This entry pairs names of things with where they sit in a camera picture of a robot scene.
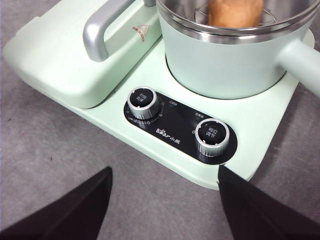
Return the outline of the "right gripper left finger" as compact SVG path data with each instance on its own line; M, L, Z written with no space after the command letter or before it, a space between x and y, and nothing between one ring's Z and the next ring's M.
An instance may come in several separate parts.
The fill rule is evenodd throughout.
M109 206L113 171L106 167L46 207L0 232L2 240L95 240Z

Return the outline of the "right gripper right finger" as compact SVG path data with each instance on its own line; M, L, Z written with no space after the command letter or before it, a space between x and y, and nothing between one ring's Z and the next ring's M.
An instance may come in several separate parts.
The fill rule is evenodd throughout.
M224 213L235 240L318 240L319 223L275 200L225 166L218 170Z

